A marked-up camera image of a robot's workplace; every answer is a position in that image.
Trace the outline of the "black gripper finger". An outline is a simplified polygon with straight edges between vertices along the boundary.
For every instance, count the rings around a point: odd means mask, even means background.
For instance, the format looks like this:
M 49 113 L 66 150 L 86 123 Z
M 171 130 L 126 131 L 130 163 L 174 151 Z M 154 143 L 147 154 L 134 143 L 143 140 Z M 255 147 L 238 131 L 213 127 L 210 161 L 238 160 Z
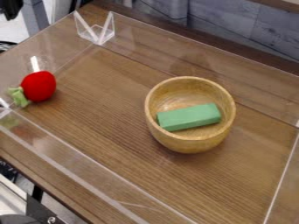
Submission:
M 18 17 L 23 6 L 24 0 L 0 0 L 0 14 L 4 14 L 7 20 L 12 20 Z

